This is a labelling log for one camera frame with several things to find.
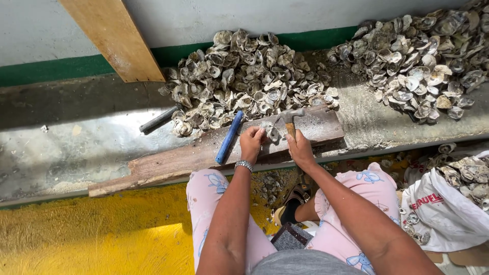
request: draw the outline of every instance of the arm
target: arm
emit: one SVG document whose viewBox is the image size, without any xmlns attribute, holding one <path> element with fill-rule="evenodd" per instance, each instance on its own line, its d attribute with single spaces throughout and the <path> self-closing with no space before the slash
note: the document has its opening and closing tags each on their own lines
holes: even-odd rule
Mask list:
<svg viewBox="0 0 489 275">
<path fill-rule="evenodd" d="M 264 129 L 248 128 L 240 137 L 241 159 L 255 164 Z M 244 274 L 251 172 L 238 166 L 212 216 L 197 274 Z"/>
<path fill-rule="evenodd" d="M 314 161 L 311 143 L 296 130 L 287 135 L 289 152 L 326 195 L 341 224 L 372 263 L 378 275 L 439 274 L 414 240 L 373 203 L 345 187 Z"/>
</svg>

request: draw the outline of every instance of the pink pajama pants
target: pink pajama pants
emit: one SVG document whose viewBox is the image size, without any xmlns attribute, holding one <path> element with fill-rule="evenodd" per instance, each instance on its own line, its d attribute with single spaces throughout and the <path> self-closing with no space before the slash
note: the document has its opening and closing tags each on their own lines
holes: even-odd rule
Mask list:
<svg viewBox="0 0 489 275">
<path fill-rule="evenodd" d="M 396 183 L 381 170 L 378 163 L 370 164 L 368 169 L 362 172 L 338 173 L 336 179 L 375 204 L 394 223 L 399 224 L 399 199 L 396 195 Z M 228 185 L 226 177 L 217 170 L 206 169 L 190 175 L 187 185 L 187 208 L 192 218 L 195 270 L 199 265 L 200 252 L 212 215 Z M 320 227 L 315 237 L 306 245 L 306 249 L 324 251 L 370 275 L 375 274 L 370 261 L 342 227 L 338 216 L 330 207 L 321 189 L 317 191 L 314 202 L 320 219 Z M 277 250 L 250 215 L 246 245 L 246 273 L 251 273 L 260 260 L 275 252 Z"/>
</svg>

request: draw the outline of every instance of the gray shirt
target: gray shirt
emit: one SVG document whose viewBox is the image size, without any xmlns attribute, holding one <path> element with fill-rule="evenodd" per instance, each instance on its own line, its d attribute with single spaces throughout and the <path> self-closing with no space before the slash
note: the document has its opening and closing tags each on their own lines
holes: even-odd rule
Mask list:
<svg viewBox="0 0 489 275">
<path fill-rule="evenodd" d="M 261 260 L 251 275 L 365 275 L 340 259 L 318 250 L 282 250 Z"/>
</svg>

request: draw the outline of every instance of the hammer head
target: hammer head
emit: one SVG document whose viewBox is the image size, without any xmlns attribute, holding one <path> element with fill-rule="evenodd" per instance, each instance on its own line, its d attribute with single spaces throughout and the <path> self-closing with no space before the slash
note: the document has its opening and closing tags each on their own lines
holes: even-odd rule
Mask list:
<svg viewBox="0 0 489 275">
<path fill-rule="evenodd" d="M 277 121 L 279 121 L 281 118 L 284 120 L 284 123 L 293 123 L 294 122 L 294 118 L 293 118 L 294 116 L 305 116 L 305 115 L 306 115 L 306 109 L 304 109 L 304 108 L 300 108 L 297 110 L 285 110 L 285 111 L 282 111 L 277 116 L 277 120 L 275 121 L 275 123 L 273 125 L 275 126 Z"/>
</svg>

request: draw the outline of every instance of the hand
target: hand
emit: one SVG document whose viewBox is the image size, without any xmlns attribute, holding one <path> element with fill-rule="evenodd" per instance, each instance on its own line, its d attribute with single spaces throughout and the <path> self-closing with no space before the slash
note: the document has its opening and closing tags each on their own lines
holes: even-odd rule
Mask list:
<svg viewBox="0 0 489 275">
<path fill-rule="evenodd" d="M 264 133 L 265 129 L 260 129 L 259 126 L 251 126 L 240 136 L 242 160 L 255 165 L 256 158 L 262 147 L 261 144 L 264 142 L 262 138 L 266 138 L 266 136 L 263 136 Z"/>
<path fill-rule="evenodd" d="M 290 156 L 302 170 L 308 171 L 317 165 L 312 154 L 311 142 L 304 137 L 301 130 L 295 129 L 295 139 L 289 134 L 286 134 L 285 138 Z"/>
</svg>

